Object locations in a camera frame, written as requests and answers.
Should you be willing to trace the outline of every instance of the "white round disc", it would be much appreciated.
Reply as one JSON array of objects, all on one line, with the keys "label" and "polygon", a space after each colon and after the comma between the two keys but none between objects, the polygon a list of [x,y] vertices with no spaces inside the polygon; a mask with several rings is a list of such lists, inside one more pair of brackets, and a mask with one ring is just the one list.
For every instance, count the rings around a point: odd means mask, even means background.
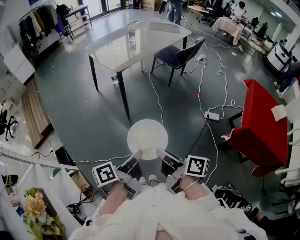
[{"label": "white round disc", "polygon": [[150,119],[135,123],[127,135],[127,144],[132,153],[142,150],[141,159],[156,159],[156,149],[165,150],[168,145],[168,134],[163,125]]}]

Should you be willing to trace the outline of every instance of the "power strip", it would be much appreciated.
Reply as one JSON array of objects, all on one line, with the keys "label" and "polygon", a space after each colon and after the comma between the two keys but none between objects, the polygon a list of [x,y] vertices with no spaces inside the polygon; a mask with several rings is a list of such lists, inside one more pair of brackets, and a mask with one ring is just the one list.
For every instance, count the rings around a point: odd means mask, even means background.
[{"label": "power strip", "polygon": [[214,121],[219,121],[220,120],[219,114],[216,114],[216,113],[213,113],[213,112],[206,111],[204,113],[204,116],[205,116],[205,118],[211,119],[211,120],[214,120]]}]

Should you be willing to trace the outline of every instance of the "hanging clothes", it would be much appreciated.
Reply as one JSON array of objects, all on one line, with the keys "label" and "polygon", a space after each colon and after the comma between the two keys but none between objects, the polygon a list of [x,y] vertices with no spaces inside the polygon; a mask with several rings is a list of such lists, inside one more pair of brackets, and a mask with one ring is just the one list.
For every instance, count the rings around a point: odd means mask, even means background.
[{"label": "hanging clothes", "polygon": [[41,31],[42,32],[46,32],[45,30],[45,25],[42,21],[42,19],[40,18],[40,16],[38,15],[38,12],[37,11],[34,11],[33,12],[33,15],[35,16],[36,20],[37,20],[37,23],[39,24],[40,28],[41,28]]},{"label": "hanging clothes", "polygon": [[57,5],[56,12],[60,15],[62,24],[67,26],[68,22],[66,20],[66,15],[70,12],[70,9],[65,4],[61,4]]},{"label": "hanging clothes", "polygon": [[51,29],[55,28],[53,18],[49,14],[49,11],[46,6],[40,6],[37,9],[37,13],[40,16],[41,20],[43,21],[43,24],[45,26],[46,34],[51,33]]},{"label": "hanging clothes", "polygon": [[48,9],[49,15],[52,16],[54,25],[56,26],[58,22],[57,22],[57,16],[54,7],[50,4],[46,5],[46,7]]},{"label": "hanging clothes", "polygon": [[30,16],[28,16],[26,18],[26,22],[27,22],[27,26],[28,26],[28,35],[31,37],[31,42],[33,44],[36,44],[37,43],[37,36],[36,36],[36,32],[34,31],[32,19],[31,19]]},{"label": "hanging clothes", "polygon": [[25,35],[28,34],[28,32],[29,32],[29,30],[28,30],[28,25],[27,25],[26,20],[23,19],[23,20],[20,22],[20,29],[21,29],[21,32],[20,32],[21,38],[22,38],[23,40],[26,40]]},{"label": "hanging clothes", "polygon": [[58,33],[62,33],[62,35],[66,34],[65,28],[64,28],[64,24],[62,23],[62,20],[60,18],[60,15],[57,13],[57,22],[58,24],[56,25],[55,29],[57,30]]},{"label": "hanging clothes", "polygon": [[42,31],[42,29],[39,26],[36,17],[32,13],[30,14],[30,16],[31,16],[31,19],[32,19],[32,24],[33,24],[33,28],[34,28],[34,31],[36,33],[36,36],[39,37],[40,32]]}]

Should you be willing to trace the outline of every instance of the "water bottle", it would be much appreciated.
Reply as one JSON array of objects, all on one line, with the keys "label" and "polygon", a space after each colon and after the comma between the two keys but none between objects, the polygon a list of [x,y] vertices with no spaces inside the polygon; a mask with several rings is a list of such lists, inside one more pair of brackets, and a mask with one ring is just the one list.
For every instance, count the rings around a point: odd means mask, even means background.
[{"label": "water bottle", "polygon": [[116,84],[118,84],[119,83],[119,80],[118,80],[118,76],[117,76],[117,74],[115,73],[115,72],[111,72],[111,78],[112,78],[112,83],[114,84],[114,85],[116,85]]}]

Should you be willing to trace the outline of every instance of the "white machine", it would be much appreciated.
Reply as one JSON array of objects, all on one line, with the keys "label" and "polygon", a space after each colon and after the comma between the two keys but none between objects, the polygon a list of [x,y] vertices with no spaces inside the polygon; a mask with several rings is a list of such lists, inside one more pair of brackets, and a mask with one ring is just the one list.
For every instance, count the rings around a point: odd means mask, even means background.
[{"label": "white machine", "polygon": [[264,58],[264,64],[274,73],[281,70],[291,61],[292,57],[280,43],[276,43]]}]

